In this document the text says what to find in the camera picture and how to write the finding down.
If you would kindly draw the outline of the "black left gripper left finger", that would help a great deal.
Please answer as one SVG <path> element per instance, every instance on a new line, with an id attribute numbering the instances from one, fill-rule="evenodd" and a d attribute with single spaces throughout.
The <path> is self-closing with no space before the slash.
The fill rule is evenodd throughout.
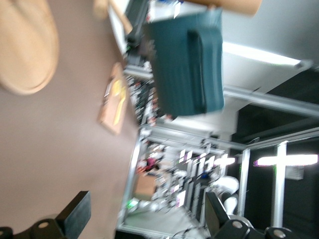
<path id="1" fill-rule="evenodd" d="M 43 219 L 14 234 L 1 227 L 2 239 L 77 239 L 91 218 L 91 192 L 80 191 L 54 219 Z"/>

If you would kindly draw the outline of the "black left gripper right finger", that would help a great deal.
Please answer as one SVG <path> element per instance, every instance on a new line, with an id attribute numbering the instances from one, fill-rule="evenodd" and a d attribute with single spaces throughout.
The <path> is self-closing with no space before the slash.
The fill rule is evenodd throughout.
<path id="1" fill-rule="evenodd" d="M 231 219 L 221 201 L 213 192 L 205 193 L 204 216 L 213 239 L 297 239 L 287 228 L 268 227 L 263 233 L 241 219 Z"/>

